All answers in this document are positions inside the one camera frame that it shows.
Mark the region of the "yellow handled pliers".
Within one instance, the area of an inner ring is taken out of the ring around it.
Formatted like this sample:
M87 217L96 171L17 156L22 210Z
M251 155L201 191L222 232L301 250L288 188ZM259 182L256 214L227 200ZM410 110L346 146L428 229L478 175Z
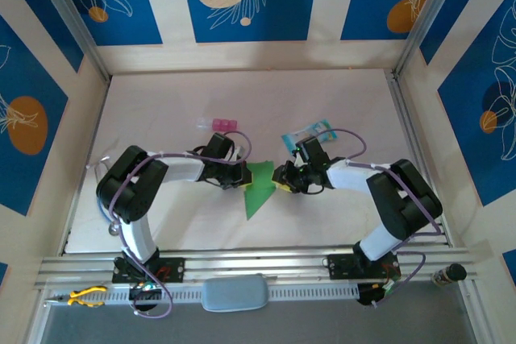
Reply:
M53 296L50 298L47 298L44 301L45 305L51 305L51 304L66 304L67 306L71 306L74 304L85 306L88 308L97 308L100 306L103 306L105 303L103 301L99 302L88 302L82 299L83 296L87 296L91 293L100 292L104 293L108 290L106 286L98 285L98 286L92 286L88 288L84 288L80 291L71 291L68 294L65 295L58 295Z

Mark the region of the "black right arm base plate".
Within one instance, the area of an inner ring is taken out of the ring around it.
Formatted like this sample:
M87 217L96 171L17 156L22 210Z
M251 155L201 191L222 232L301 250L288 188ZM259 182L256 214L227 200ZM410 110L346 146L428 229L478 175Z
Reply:
M398 280L401 277L397 256L391 252L377 261L368 261L352 254L327 256L331 280Z

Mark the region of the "pink and clear pill organizer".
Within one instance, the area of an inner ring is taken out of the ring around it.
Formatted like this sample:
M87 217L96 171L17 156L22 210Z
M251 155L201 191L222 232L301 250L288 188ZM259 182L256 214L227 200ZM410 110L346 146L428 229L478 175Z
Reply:
M215 132L236 131L238 129L236 120L222 118L199 118L196 125L199 129Z

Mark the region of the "light blue toothbrush packet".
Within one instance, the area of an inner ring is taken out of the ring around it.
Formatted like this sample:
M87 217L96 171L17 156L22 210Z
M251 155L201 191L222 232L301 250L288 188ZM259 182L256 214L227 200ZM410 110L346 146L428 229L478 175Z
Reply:
M337 139L337 134L334 131L330 131L330 129L330 123L324 119L310 124L299 131L282 135L281 138L287 150L293 152L296 149L296 143L310 136L318 135L318 140L321 143Z

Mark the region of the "grey blue zip pouch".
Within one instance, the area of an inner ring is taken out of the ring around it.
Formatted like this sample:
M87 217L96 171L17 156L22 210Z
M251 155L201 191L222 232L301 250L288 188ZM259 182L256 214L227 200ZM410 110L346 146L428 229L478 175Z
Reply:
M202 285L202 307L213 313L261 309L268 303L268 284L261 275L208 279Z

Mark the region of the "green paper sheet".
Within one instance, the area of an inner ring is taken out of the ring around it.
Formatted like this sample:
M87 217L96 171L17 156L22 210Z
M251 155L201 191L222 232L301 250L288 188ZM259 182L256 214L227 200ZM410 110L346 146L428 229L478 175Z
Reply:
M249 221L260 207L274 194L276 184L273 182L274 163L263 161L249 163L252 182L244 190L246 218Z

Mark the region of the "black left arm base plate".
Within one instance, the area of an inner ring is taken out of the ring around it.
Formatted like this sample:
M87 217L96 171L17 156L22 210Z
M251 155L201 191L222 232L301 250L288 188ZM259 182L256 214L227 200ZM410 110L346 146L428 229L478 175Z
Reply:
M185 274L184 258L151 258L144 266L162 283L182 283ZM149 274L137 267L127 256L114 259L114 284L154 282Z

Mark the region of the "aluminium frame post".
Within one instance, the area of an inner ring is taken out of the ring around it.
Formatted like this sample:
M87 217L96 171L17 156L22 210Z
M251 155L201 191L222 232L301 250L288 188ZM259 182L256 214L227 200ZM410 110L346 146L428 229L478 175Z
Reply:
M111 75L84 20L74 6L73 0L51 0L51 2L81 50L88 57L94 70L102 81L109 85Z
M426 0L424 3L412 30L405 40L402 53L392 70L393 78L396 81L400 79L412 56L419 49L421 42L426 37L427 32L435 21L445 1L446 0Z

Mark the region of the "dark capped small bottle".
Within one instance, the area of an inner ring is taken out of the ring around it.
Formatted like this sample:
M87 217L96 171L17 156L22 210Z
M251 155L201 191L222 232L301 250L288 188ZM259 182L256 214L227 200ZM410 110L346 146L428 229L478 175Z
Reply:
M452 263L443 269L432 274L431 280L438 286L445 286L455 282L465 280L467 271L465 267L459 263Z

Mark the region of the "aluminium side rail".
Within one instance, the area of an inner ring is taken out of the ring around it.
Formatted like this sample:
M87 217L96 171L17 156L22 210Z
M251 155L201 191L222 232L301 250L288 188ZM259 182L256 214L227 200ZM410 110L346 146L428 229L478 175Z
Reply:
M437 194L437 188L435 187L434 181L432 180L431 174L427 167L420 138L416 130L416 126L414 125L413 115L410 112L410 107L406 97L403 94L402 87L392 69L385 69L384 73L398 118L402 125L402 130L406 137L406 142L410 149L410 154L414 159L414 165L421 172L423 178L430 185L435 194Z

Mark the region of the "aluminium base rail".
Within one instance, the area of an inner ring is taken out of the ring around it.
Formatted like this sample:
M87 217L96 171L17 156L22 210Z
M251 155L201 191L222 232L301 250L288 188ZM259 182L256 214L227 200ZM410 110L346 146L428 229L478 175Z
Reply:
M283 247L264 249L164 251L165 258L185 259L185 284L198 284L212 277L263 274L279 284L327 283L328 270L323 260L330 254L347 254L349 246ZM411 243L398 253L403 276L408 276L421 262L426 262L413 278L428 280L439 269L451 263L463 265L468 280L479 278L473 254L466 248L443 244ZM66 254L42 259L35 278L35 288L86 287L111 282L114 260L119 253Z

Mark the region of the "white wall hook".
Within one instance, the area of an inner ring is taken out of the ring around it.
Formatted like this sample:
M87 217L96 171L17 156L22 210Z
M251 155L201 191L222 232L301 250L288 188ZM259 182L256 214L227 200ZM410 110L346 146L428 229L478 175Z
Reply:
M104 155L102 158L94 161L93 163L87 164L85 166L86 169L95 169L95 168L104 168L106 170L110 169L110 157L108 155Z

